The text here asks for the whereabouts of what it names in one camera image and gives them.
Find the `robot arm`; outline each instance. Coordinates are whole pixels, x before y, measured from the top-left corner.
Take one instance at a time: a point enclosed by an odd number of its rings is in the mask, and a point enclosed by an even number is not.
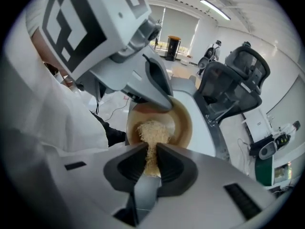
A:
[[[166,68],[149,45],[161,27],[145,0],[47,1],[41,34],[78,88],[97,101],[109,88],[172,108]]]

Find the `ceiling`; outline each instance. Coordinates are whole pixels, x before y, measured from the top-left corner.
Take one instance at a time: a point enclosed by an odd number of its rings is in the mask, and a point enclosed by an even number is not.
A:
[[[297,62],[301,40],[290,19],[275,0],[208,0],[226,13],[227,21],[200,0],[158,0],[165,3],[183,3],[197,10],[202,17],[209,17],[218,26],[232,28],[257,36],[276,46]]]

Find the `black mesh chair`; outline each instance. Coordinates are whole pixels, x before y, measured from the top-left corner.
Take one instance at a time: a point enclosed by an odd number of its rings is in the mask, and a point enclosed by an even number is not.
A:
[[[261,94],[263,83],[270,75],[270,68],[258,52],[249,47],[239,47],[226,57],[225,64],[246,81],[250,90]]]
[[[246,86],[246,81],[234,70],[219,62],[207,65],[198,89],[208,104],[209,119],[223,119],[258,107],[258,93]]]

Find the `rice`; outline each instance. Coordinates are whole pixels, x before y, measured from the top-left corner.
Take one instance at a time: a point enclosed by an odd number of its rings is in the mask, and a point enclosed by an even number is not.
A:
[[[148,143],[144,174],[150,177],[160,176],[156,144],[168,143],[170,140],[169,131],[164,124],[155,120],[144,122],[137,130],[141,140]]]

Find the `ceiling light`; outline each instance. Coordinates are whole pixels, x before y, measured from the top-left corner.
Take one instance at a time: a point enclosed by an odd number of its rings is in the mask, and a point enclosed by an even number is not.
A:
[[[217,12],[218,14],[220,14],[223,18],[225,18],[227,21],[230,21],[231,18],[229,16],[227,16],[224,12],[222,12],[219,8],[217,8],[215,5],[211,4],[210,2],[208,2],[207,0],[200,0],[200,2],[202,2],[204,5],[208,6],[209,8],[211,8],[212,10],[214,10],[215,12]]]

